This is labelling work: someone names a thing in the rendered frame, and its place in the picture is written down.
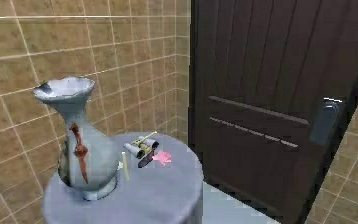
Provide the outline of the pink flower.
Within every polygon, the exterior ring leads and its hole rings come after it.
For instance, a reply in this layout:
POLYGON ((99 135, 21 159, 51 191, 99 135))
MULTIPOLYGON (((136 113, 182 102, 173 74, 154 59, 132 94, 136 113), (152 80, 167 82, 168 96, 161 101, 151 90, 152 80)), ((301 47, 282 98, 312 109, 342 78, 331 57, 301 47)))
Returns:
POLYGON ((153 160, 158 161, 161 165, 165 166, 167 163, 171 162, 171 154, 161 150, 153 156, 153 160))

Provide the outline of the grey and olive binoculars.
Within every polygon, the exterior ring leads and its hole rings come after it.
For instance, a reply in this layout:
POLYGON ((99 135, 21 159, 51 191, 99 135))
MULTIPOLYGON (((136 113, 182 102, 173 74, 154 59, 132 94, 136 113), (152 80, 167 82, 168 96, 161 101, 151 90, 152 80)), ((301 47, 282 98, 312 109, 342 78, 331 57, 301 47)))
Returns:
POLYGON ((138 136, 131 143, 125 143, 123 147, 128 150, 138 162, 138 167, 143 168, 153 160, 155 150, 159 146, 159 142, 152 139, 156 132, 152 132, 146 136, 138 136))

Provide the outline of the pale yellow stick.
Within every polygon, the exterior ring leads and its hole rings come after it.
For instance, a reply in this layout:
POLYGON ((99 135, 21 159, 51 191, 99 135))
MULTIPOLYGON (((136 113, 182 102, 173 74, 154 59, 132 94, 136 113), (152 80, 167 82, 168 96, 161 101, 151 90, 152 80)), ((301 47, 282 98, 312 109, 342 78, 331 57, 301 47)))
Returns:
POLYGON ((123 169, 123 172, 124 172, 124 177, 127 181, 129 181, 130 179, 130 176, 129 176, 129 171, 128 171, 128 164, 127 164, 127 158, 126 158, 126 153, 123 151, 121 153, 122 155, 122 169, 123 169))

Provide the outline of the grey round table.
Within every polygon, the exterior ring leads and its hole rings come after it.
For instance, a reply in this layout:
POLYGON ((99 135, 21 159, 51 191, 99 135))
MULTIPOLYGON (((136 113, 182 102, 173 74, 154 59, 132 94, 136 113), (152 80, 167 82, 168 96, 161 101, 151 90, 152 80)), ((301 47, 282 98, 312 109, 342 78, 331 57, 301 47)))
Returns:
POLYGON ((119 172, 116 188, 103 199, 86 201, 53 175, 42 202, 46 224, 202 224, 203 171, 198 157, 174 137, 158 133, 153 139, 171 161, 151 161, 140 168, 127 154, 130 178, 119 172))

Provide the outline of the pale blue painted vase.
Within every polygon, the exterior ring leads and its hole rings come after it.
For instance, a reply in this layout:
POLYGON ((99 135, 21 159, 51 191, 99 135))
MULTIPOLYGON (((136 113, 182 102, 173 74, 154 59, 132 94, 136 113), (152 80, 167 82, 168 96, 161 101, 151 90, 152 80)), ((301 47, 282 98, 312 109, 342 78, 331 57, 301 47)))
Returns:
POLYGON ((120 149, 97 130, 86 116, 86 104, 95 81, 68 76, 52 79, 33 89, 34 97, 55 109, 66 129, 59 176, 88 201, 108 196, 117 185, 120 149))

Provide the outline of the dark brown room door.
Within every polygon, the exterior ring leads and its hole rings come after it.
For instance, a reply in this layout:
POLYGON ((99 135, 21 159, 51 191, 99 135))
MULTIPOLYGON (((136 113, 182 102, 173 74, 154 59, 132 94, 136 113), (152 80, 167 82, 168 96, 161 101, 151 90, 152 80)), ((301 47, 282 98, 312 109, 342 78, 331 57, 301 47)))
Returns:
POLYGON ((190 147, 207 182, 305 224, 358 104, 358 0, 192 0, 190 147), (309 135, 342 101, 328 142, 309 135))

